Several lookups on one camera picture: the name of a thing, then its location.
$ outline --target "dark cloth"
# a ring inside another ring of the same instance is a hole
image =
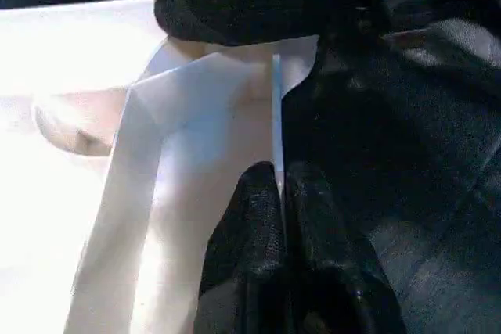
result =
[[[486,34],[474,47],[464,25],[441,43],[482,61],[482,80],[463,58],[461,69],[424,66],[338,39],[329,54],[345,69],[313,72],[283,101],[286,166],[325,171],[347,221],[373,244],[409,332],[499,330],[499,39]]]
[[[194,332],[404,333],[373,247],[322,172],[296,163],[286,180],[282,211],[270,163],[240,178],[207,245]]]

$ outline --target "white surface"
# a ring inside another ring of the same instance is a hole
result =
[[[154,0],[0,11],[0,94],[59,94],[135,82],[167,37]],[[163,70],[191,60],[167,49]]]
[[[0,98],[0,332],[11,334],[63,331],[108,161],[48,144],[31,105]]]
[[[130,91],[66,334],[192,331],[207,240],[239,176],[274,158],[274,48],[211,54]]]

